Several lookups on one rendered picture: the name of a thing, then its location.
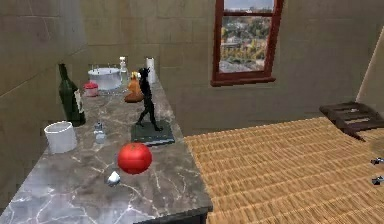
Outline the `red tomato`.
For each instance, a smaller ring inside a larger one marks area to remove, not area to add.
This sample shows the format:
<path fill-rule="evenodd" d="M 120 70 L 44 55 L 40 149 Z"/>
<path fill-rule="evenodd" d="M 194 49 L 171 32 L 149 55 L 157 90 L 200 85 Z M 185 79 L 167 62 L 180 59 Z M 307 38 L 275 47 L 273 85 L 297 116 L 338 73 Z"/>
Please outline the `red tomato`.
<path fill-rule="evenodd" d="M 124 172 L 132 175 L 146 171 L 152 163 L 152 153 L 142 143 L 124 145 L 117 157 L 117 164 Z"/>

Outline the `small silver pepper shaker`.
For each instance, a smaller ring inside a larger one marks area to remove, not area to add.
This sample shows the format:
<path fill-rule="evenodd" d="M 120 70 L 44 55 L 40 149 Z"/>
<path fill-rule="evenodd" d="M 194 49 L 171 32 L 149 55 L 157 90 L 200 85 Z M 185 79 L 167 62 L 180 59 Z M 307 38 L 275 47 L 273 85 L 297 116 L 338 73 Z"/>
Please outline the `small silver pepper shaker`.
<path fill-rule="evenodd" d="M 115 186 L 120 182 L 120 176 L 116 171 L 113 171 L 107 178 L 107 184 L 109 186 Z"/>

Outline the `white mug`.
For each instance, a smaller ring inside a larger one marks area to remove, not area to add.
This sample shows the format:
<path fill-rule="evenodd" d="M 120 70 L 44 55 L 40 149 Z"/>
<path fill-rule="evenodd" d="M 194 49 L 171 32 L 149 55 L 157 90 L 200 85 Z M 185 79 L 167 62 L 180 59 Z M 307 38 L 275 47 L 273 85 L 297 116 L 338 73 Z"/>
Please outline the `white mug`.
<path fill-rule="evenodd" d="M 44 128 L 44 133 L 52 154 L 66 153 L 77 146 L 77 138 L 71 122 L 52 123 Z"/>

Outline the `clear soap bottle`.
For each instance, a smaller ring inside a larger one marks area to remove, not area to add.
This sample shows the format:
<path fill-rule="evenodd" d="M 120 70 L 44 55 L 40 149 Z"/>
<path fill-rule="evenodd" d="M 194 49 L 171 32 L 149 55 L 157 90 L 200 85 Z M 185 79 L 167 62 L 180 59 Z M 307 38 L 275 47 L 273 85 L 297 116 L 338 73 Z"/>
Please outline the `clear soap bottle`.
<path fill-rule="evenodd" d="M 126 64 L 126 57 L 125 56 L 120 56 L 120 75 L 122 78 L 122 85 L 126 85 L 127 83 L 127 74 L 128 74 L 128 69 L 127 69 L 127 64 Z"/>

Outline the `silver salt shaker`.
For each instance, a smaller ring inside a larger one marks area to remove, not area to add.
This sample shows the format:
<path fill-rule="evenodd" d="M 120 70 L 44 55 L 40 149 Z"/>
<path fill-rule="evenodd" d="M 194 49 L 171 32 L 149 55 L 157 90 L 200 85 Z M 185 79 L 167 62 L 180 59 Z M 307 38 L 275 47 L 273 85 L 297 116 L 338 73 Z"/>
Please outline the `silver salt shaker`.
<path fill-rule="evenodd" d="M 101 122 L 97 122 L 94 125 L 94 135 L 95 135 L 95 142 L 97 144 L 103 144 L 106 139 L 106 134 L 103 130 L 103 124 Z"/>

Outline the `red framed window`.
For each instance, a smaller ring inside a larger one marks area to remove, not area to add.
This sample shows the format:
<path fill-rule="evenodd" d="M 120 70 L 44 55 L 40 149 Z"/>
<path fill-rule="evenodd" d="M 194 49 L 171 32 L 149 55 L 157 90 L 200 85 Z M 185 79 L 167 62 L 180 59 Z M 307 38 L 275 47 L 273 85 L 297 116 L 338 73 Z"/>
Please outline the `red framed window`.
<path fill-rule="evenodd" d="M 285 0 L 215 0 L 213 87 L 274 82 Z"/>

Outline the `white paper towel roll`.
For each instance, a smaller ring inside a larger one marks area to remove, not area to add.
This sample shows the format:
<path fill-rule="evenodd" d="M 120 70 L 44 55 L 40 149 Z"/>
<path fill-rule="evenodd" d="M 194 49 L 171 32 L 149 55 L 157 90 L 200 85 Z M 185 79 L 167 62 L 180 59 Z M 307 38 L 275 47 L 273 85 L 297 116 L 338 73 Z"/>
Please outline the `white paper towel roll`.
<path fill-rule="evenodd" d="M 146 58 L 146 67 L 149 69 L 148 81 L 153 84 L 156 82 L 155 60 L 153 57 Z"/>

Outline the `black figure statue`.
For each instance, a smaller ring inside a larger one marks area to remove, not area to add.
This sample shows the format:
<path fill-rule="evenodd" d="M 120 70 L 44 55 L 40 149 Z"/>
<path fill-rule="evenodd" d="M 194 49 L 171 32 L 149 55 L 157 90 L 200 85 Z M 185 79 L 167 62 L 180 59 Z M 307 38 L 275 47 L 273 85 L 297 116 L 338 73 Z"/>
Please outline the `black figure statue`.
<path fill-rule="evenodd" d="M 138 73 L 140 74 L 139 87 L 143 95 L 144 110 L 131 129 L 131 140 L 146 146 L 172 144 L 175 142 L 175 138 L 169 123 L 163 121 L 164 126 L 159 126 L 155 117 L 155 106 L 149 82 L 150 69 L 140 68 Z"/>

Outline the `dark green wine bottle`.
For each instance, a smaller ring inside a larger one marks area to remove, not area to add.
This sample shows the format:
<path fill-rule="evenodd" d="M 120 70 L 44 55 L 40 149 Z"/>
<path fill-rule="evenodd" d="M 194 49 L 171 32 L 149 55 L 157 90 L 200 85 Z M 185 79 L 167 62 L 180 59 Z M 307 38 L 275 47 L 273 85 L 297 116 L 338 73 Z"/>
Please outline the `dark green wine bottle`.
<path fill-rule="evenodd" d="M 81 92 L 73 81 L 68 77 L 66 66 L 59 65 L 61 82 L 59 85 L 59 95 L 66 115 L 66 120 L 71 122 L 74 127 L 82 126 L 86 123 Z"/>

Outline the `orange figure statue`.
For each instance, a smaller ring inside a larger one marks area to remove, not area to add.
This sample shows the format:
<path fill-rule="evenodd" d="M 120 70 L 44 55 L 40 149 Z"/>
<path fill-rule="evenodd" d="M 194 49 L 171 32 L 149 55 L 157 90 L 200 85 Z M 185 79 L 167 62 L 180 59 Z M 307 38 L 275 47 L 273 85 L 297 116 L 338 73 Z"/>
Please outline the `orange figure statue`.
<path fill-rule="evenodd" d="M 140 74 L 133 71 L 130 76 L 130 81 L 127 85 L 129 93 L 125 96 L 124 101 L 126 103 L 137 103 L 141 102 L 144 98 L 139 84 Z"/>

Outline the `small red lidded container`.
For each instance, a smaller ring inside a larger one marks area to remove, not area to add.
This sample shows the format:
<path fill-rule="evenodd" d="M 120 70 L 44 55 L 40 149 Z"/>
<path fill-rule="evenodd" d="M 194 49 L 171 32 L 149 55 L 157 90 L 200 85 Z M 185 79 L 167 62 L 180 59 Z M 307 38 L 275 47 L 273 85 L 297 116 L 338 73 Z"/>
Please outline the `small red lidded container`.
<path fill-rule="evenodd" d="M 98 85 L 94 82 L 87 82 L 83 85 L 86 97 L 96 97 L 98 95 Z"/>

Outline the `grey marble kitchen counter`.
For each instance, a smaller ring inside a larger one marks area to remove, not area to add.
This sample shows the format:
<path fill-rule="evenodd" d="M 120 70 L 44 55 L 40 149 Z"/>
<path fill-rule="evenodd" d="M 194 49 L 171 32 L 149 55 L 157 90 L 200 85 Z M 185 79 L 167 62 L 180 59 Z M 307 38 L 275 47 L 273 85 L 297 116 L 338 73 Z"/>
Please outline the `grey marble kitchen counter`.
<path fill-rule="evenodd" d="M 175 142 L 152 148 L 148 170 L 121 172 L 119 184 L 107 184 L 143 107 L 125 103 L 116 92 L 84 98 L 87 122 L 75 130 L 76 149 L 44 153 L 0 224 L 206 224 L 211 199 L 161 84 L 151 89 L 156 116 L 170 123 Z M 103 144 L 95 142 L 97 122 L 106 134 Z"/>

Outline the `dark brown wooden chair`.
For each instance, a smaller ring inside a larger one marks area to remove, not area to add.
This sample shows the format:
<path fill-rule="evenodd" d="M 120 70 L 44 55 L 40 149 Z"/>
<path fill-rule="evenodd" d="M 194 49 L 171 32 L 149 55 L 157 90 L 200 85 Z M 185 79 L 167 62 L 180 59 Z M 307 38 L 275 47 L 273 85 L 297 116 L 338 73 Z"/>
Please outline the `dark brown wooden chair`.
<path fill-rule="evenodd" d="M 357 140 L 364 141 L 358 135 L 361 131 L 384 128 L 384 118 L 371 107 L 354 101 L 323 105 L 320 112 L 341 132 Z"/>

